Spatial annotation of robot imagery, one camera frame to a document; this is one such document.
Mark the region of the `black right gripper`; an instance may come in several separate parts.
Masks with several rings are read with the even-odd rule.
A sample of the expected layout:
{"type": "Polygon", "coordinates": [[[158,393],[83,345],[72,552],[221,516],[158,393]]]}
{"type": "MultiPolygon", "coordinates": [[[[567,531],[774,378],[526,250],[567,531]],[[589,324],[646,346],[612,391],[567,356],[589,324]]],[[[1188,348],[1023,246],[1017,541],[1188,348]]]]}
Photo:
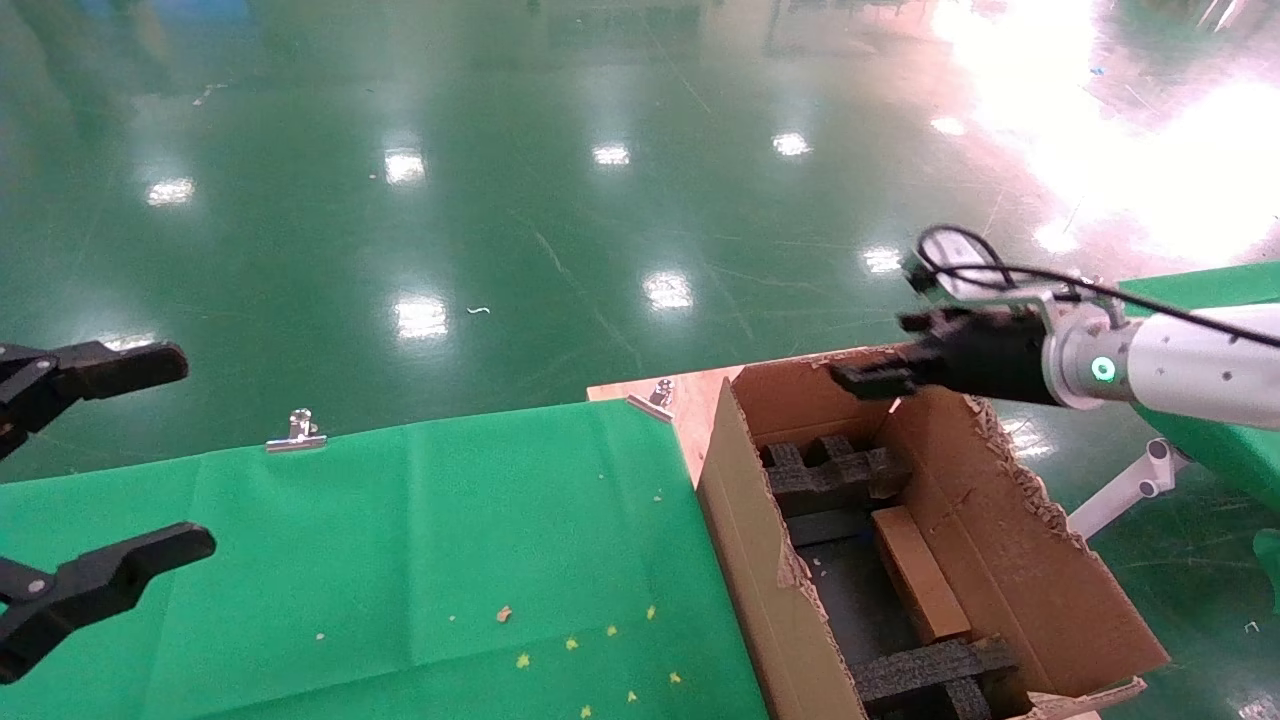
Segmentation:
{"type": "Polygon", "coordinates": [[[915,395],[923,386],[1014,402],[1050,405],[1044,323],[1029,313],[932,307],[897,315],[916,345],[864,348],[828,364],[829,378],[860,401],[915,395]]]}

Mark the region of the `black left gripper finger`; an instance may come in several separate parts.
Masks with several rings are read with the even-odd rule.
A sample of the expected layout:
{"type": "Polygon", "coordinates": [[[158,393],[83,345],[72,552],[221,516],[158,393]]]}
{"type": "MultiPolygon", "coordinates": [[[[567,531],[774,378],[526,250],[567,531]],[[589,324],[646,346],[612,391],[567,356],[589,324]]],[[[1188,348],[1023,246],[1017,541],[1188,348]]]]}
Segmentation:
{"type": "Polygon", "coordinates": [[[214,556],[212,533],[177,523],[72,559],[49,573],[1,559],[1,683],[24,678],[79,629],[129,612],[161,574],[214,556]]]}
{"type": "Polygon", "coordinates": [[[1,459],[79,401],[111,398],[184,379],[189,361],[172,342],[114,350],[99,341],[1,347],[1,459]]]}

